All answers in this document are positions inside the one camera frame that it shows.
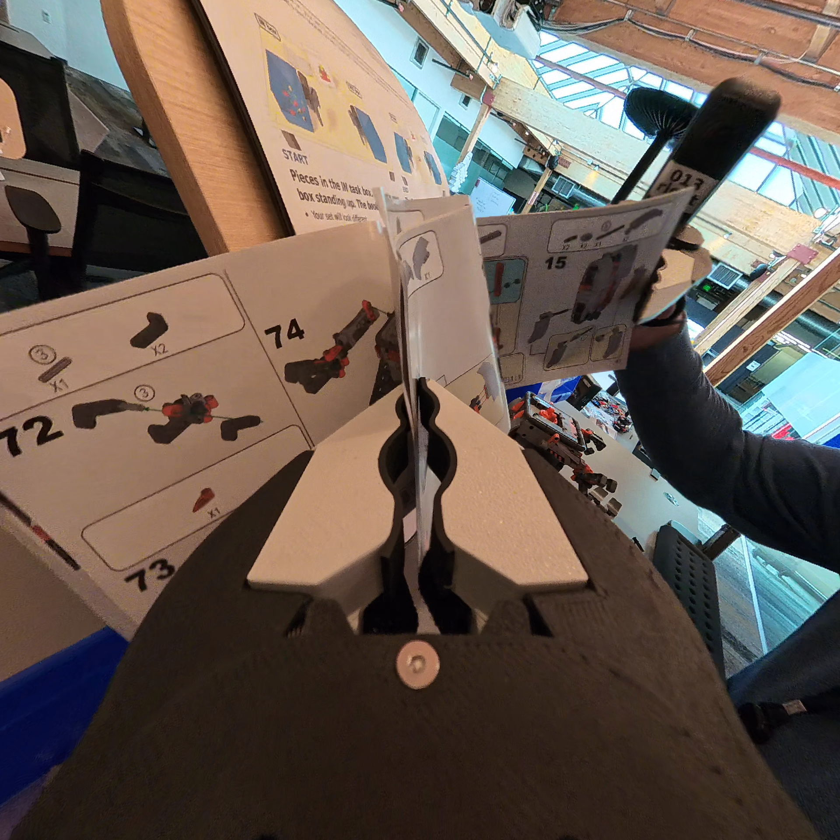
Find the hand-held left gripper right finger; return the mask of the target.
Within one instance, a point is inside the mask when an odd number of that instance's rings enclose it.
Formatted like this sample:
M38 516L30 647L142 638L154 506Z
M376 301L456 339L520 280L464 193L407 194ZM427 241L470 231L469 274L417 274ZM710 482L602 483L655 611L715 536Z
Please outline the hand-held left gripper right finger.
M523 449L435 381L422 380L422 594L434 615L574 592L583 563Z

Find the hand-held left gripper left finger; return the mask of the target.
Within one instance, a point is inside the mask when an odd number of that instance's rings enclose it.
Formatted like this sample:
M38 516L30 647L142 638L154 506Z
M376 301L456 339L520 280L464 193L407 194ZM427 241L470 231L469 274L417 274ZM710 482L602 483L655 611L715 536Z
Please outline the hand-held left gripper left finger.
M323 440L248 573L250 586L334 600L347 614L410 599L403 520L412 443L400 385Z

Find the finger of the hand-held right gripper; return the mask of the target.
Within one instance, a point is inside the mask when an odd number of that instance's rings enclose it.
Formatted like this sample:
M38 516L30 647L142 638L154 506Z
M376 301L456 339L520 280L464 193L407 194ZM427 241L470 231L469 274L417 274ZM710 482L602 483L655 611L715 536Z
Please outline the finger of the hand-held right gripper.
M674 306L698 281L712 270L709 251L667 248L661 255L663 265L654 270L637 300L633 320L643 323L655 319Z

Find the grey orange tracked toy robot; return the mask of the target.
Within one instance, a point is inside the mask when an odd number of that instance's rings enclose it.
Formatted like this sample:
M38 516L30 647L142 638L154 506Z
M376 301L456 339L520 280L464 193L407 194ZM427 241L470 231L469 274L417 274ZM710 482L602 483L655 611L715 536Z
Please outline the grey orange tracked toy robot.
M523 448L537 452L558 472L569 469L579 492L615 518L622 507L614 497L616 481L594 472L585 460L605 449L604 438L532 392L510 402L508 409L509 435Z

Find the building instruction booklet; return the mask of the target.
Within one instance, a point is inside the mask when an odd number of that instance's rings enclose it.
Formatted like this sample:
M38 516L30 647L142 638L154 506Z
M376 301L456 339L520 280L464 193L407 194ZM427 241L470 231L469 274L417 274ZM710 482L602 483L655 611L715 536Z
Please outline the building instruction booklet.
M294 458L437 383L502 434L506 384L623 364L690 191L476 220L466 196L2 315L2 498L126 638Z

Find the person's right forearm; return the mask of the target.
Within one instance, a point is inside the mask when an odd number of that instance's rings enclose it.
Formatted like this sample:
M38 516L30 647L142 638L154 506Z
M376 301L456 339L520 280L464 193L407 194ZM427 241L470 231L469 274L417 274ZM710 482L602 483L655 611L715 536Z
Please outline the person's right forearm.
M750 540L839 572L839 453L743 430L686 326L616 374L637 436L684 497Z

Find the person's right hand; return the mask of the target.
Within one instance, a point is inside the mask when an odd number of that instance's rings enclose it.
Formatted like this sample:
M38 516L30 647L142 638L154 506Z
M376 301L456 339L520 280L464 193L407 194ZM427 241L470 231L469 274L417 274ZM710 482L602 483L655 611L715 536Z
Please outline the person's right hand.
M640 353L680 334L686 324L682 311L667 320L654 320L636 325L629 344L629 353Z

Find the black floor lamp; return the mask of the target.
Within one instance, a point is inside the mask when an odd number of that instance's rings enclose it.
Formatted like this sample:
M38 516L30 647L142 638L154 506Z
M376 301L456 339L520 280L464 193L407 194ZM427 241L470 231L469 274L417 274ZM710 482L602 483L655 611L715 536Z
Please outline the black floor lamp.
M626 95L623 111L629 122L653 141L617 190L611 204L627 200L658 154L668 144L681 140L697 115L698 107L667 91L637 87Z

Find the white whiteboard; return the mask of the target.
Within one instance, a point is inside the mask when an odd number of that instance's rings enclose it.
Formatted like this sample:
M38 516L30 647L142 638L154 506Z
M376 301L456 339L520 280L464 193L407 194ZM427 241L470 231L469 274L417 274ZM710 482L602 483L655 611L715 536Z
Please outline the white whiteboard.
M476 218L496 217L512 212L515 197L479 177L471 189L469 201Z

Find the white printed task sheet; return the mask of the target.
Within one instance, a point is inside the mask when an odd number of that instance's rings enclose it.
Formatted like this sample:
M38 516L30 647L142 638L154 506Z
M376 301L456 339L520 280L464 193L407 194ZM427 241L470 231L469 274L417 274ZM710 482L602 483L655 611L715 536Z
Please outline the white printed task sheet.
M294 235L377 219L379 191L449 194L414 104L335 2L193 5Z

